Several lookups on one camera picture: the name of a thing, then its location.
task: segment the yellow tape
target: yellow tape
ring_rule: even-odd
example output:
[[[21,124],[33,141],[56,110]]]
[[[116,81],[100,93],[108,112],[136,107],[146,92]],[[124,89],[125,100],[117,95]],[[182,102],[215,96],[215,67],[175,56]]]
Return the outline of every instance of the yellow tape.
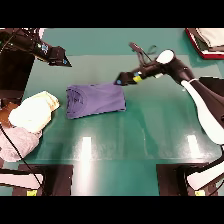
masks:
[[[204,190],[195,191],[194,193],[195,193],[196,196],[205,196],[205,191]]]
[[[135,76],[133,79],[134,79],[135,82],[142,81],[142,78],[139,75],[138,76]]]
[[[37,190],[27,191],[27,196],[37,196]]]

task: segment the green table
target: green table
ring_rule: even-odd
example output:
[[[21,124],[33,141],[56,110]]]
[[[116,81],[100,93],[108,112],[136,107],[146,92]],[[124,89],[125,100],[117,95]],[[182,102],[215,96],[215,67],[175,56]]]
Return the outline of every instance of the green table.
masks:
[[[43,40],[65,48],[73,67],[35,61],[24,99],[46,90],[61,106],[26,160],[73,164],[72,195],[159,195],[157,163],[205,162],[221,155],[203,133],[191,97],[169,76],[124,87],[126,112],[65,116],[68,85],[114,81],[119,72],[138,66],[130,41],[145,50],[156,45],[157,53],[174,50],[196,77],[223,77],[223,61],[202,60],[184,29],[47,29]],[[83,145],[84,137],[90,145]],[[0,188],[0,194],[10,195],[11,189]]]

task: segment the green floor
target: green floor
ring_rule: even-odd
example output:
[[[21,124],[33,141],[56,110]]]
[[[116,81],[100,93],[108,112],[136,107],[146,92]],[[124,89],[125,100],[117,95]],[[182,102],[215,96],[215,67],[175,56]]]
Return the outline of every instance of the green floor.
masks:
[[[184,29],[47,29],[43,39],[65,48],[73,67],[35,62],[24,99],[46,90],[59,99],[61,107],[44,129],[40,145],[26,159],[74,164],[72,195],[159,195],[157,163],[205,162],[221,155],[203,133],[188,93],[168,76],[124,87],[126,112],[75,120],[65,116],[68,85],[112,82],[119,72],[138,66],[130,41],[146,50],[156,45],[158,53],[174,50],[196,77],[224,77],[223,61],[200,59]],[[189,144],[192,136],[197,152]],[[91,137],[87,159],[83,159],[83,137]],[[18,163],[4,167],[16,169]],[[11,192],[0,188],[0,195]]]

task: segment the folded purple shirt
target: folded purple shirt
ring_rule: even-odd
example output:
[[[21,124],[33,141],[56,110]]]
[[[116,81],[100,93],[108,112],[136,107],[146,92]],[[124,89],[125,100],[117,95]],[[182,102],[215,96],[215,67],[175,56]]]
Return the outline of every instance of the folded purple shirt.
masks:
[[[68,119],[122,110],[126,110],[126,105],[121,86],[105,83],[67,88]]]

